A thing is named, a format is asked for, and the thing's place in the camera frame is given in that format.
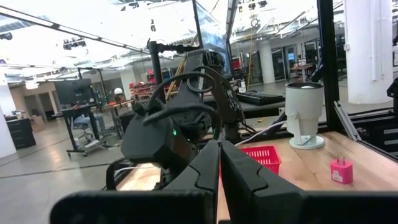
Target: white pillar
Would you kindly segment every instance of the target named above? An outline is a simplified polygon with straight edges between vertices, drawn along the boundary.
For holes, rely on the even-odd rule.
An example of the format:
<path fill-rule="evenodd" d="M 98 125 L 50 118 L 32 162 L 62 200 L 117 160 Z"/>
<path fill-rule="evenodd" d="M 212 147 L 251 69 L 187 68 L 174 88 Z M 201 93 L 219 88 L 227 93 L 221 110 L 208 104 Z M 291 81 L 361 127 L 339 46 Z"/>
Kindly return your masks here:
<path fill-rule="evenodd" d="M 275 74 L 271 46 L 268 41 L 258 42 L 257 46 L 260 51 L 262 81 L 264 83 L 273 83 L 275 82 Z"/>
<path fill-rule="evenodd" d="M 5 114 L 11 114 L 13 110 L 15 110 L 14 100 L 6 83 L 6 77 L 0 71 L 0 158 L 17 152 L 4 118 Z"/>
<path fill-rule="evenodd" d="M 120 72 L 120 79 L 122 80 L 122 86 L 124 91 L 124 96 L 127 100 L 131 98 L 130 83 L 136 84 L 136 77 L 132 66 L 126 66 L 124 71 Z"/>
<path fill-rule="evenodd" d="M 52 93 L 53 93 L 52 91 L 49 92 L 51 106 L 52 106 L 52 109 L 54 110 L 54 114 L 57 114 L 58 113 L 57 102 L 55 102 L 54 94 L 52 94 Z"/>
<path fill-rule="evenodd" d="M 345 0 L 348 101 L 385 103 L 392 83 L 391 1 Z"/>
<path fill-rule="evenodd" d="M 0 70 L 0 107 L 4 115 L 11 115 L 16 110 L 14 99 L 12 99 L 10 88 L 6 83 L 6 76 Z"/>

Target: glass door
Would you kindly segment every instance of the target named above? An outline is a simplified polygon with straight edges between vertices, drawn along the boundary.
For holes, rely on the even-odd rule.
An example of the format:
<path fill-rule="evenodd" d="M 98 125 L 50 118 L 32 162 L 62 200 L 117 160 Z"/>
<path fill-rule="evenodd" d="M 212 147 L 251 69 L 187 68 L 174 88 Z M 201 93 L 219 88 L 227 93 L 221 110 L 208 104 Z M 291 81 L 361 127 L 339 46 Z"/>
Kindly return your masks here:
<path fill-rule="evenodd" d="M 285 49 L 285 64 L 286 64 L 286 71 L 287 76 L 286 79 L 289 80 L 290 77 L 295 76 L 295 71 L 291 70 L 293 68 L 295 62 L 297 61 L 297 46 L 296 45 L 289 45 L 284 47 Z"/>
<path fill-rule="evenodd" d="M 272 64 L 274 65 L 275 81 L 285 80 L 285 67 L 282 48 L 272 49 Z"/>

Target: light fixture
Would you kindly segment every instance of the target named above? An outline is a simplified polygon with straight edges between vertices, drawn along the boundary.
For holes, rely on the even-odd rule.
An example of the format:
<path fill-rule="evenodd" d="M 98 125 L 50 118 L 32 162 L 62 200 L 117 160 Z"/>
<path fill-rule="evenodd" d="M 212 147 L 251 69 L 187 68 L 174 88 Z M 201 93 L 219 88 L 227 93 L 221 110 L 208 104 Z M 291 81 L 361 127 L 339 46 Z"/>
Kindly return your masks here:
<path fill-rule="evenodd" d="M 13 9 L 9 9 L 9 8 L 4 7 L 2 5 L 0 5 L 0 14 L 4 15 L 4 16 L 7 16 L 7 17 L 11 17 L 13 19 L 18 19 L 18 20 L 22 20 L 22 21 L 26 21 L 26 22 L 33 22 L 33 23 L 36 23 L 36 24 L 41 24 L 41 25 L 46 26 L 46 27 L 50 27 L 50 26 L 54 25 L 54 23 L 52 23 L 52 22 L 46 21 L 44 19 L 40 19 L 40 18 L 35 17 L 35 16 L 30 16 L 28 14 L 17 12 L 17 11 L 15 11 Z"/>
<path fill-rule="evenodd" d="M 113 41 L 113 40 L 109 40 L 109 39 L 102 39 L 103 42 L 107 43 L 107 44 L 112 44 L 112 45 L 117 45 L 119 47 L 123 47 L 124 44 L 121 44 L 119 42 Z"/>
<path fill-rule="evenodd" d="M 89 33 L 86 33 L 86 32 L 80 31 L 80 30 L 76 30 L 76 29 L 73 29 L 73 28 L 65 27 L 65 26 L 60 26 L 58 28 L 58 30 L 62 30 L 62 31 L 65 31 L 65 32 L 68 32 L 68 33 L 72 33 L 73 35 L 77 35 L 77 36 L 80 36 L 80 37 L 87 37 L 89 39 L 99 39 L 99 37 L 97 35 L 89 34 Z"/>
<path fill-rule="evenodd" d="M 36 82 L 27 82 L 25 83 L 25 87 L 27 90 L 33 90 L 39 87 L 39 84 L 37 84 Z"/>
<path fill-rule="evenodd" d="M 317 149 L 325 140 L 317 136 L 318 120 L 322 115 L 323 85 L 318 83 L 286 84 L 285 113 L 289 141 L 296 149 Z"/>

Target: pink power adapter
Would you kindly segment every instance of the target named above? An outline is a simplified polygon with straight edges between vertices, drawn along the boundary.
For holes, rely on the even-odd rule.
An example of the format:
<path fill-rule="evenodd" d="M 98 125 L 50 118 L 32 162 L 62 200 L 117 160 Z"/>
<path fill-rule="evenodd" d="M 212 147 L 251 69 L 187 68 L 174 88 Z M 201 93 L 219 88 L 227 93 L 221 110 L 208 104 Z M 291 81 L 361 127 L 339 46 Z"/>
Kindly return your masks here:
<path fill-rule="evenodd" d="M 330 163 L 331 179 L 341 184 L 349 184 L 353 181 L 353 163 L 337 157 Z"/>

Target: computer monitor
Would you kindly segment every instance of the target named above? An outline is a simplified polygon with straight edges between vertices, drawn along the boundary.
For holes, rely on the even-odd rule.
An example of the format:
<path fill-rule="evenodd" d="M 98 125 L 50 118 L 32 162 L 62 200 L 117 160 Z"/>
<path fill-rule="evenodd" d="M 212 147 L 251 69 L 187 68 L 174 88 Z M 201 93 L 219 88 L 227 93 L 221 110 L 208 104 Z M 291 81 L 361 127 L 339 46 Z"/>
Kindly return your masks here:
<path fill-rule="evenodd" d="M 61 105 L 90 103 L 94 100 L 90 79 L 60 81 L 54 84 Z"/>
<path fill-rule="evenodd" d="M 203 6 L 196 0 L 192 1 L 195 20 L 197 23 L 198 39 L 201 48 L 214 50 L 220 53 L 225 61 L 223 75 L 232 76 L 231 63 L 227 48 L 226 32 L 222 26 Z"/>

